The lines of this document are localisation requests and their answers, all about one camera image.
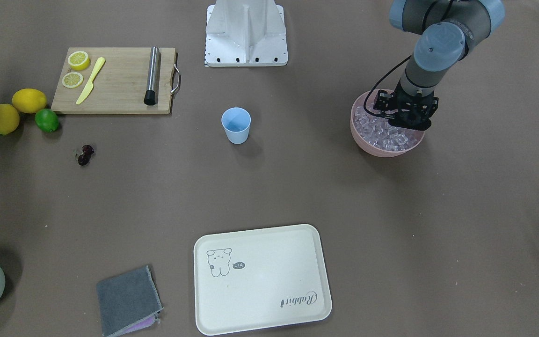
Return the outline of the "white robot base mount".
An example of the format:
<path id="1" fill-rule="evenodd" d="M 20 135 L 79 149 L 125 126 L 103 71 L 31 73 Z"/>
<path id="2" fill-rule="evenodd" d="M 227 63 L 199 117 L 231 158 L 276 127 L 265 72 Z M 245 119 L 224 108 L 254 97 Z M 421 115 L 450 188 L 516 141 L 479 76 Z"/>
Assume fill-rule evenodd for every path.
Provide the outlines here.
<path id="1" fill-rule="evenodd" d="M 207 67 L 285 66 L 284 8 L 273 0 L 217 0 L 206 10 Z"/>

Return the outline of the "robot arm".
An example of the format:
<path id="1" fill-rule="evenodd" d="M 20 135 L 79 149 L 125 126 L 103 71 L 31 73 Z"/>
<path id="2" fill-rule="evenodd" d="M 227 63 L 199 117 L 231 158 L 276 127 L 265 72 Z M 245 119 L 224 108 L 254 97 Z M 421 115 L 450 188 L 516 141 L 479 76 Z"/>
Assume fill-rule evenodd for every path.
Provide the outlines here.
<path id="1" fill-rule="evenodd" d="M 388 124 L 423 132 L 432 125 L 439 99 L 434 92 L 447 71 L 503 22 L 500 0 L 395 0 L 391 25 L 419 35 L 393 92 L 373 87 L 364 109 Z"/>

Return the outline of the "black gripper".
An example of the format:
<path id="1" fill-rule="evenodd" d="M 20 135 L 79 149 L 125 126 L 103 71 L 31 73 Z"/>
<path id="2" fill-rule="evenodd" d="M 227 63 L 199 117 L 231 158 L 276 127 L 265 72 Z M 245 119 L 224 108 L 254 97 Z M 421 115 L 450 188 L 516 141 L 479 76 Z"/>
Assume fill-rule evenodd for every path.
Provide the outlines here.
<path id="1" fill-rule="evenodd" d="M 431 118 L 439 106 L 434 94 L 408 95 L 404 90 L 378 90 L 373 104 L 373 115 L 385 118 L 391 126 L 425 132 L 432 126 Z"/>

